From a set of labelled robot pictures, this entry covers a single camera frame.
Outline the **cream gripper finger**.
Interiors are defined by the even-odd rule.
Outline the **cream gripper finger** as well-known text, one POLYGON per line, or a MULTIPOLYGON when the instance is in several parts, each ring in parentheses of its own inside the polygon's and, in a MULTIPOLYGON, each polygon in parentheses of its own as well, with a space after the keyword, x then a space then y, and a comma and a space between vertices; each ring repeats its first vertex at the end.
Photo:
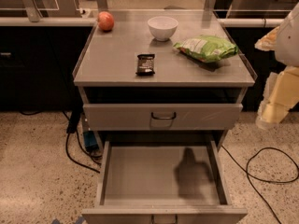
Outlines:
POLYGON ((274 50, 277 43, 277 34, 279 27, 272 29, 269 33, 260 38, 254 45, 258 50, 271 51, 274 50))
POLYGON ((256 118, 260 129, 271 129, 299 103, 299 67, 287 66, 282 72, 270 73, 256 118))

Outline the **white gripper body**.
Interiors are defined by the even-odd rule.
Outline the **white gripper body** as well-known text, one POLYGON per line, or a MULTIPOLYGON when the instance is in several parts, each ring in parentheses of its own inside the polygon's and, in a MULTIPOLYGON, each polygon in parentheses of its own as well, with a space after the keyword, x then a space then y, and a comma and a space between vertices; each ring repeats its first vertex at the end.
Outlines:
POLYGON ((299 66, 299 3, 278 28, 275 57, 287 66, 299 66))

